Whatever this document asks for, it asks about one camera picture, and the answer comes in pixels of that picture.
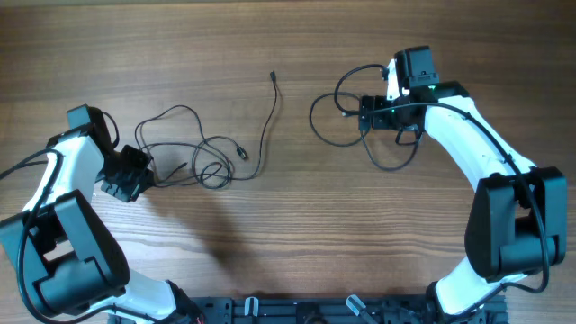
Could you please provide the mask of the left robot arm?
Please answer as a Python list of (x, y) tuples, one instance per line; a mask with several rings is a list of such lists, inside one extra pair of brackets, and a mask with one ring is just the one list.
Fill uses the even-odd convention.
[(130, 269), (91, 205), (96, 183), (130, 203), (154, 184), (150, 155), (107, 128), (87, 104), (67, 112), (70, 129), (49, 139), (46, 168), (22, 211), (1, 222), (1, 244), (22, 301), (42, 323), (79, 323), (107, 312), (116, 323), (203, 323), (201, 309), (170, 281)]

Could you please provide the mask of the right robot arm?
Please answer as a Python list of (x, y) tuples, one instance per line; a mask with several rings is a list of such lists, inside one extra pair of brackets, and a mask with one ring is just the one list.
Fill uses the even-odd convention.
[(381, 71), (386, 94), (361, 104), (361, 128), (427, 134), (474, 191), (465, 256), (432, 285), (437, 318), (468, 320), (508, 288), (541, 293), (566, 255), (565, 176), (517, 153), (460, 83), (441, 81), (430, 47), (401, 50)]

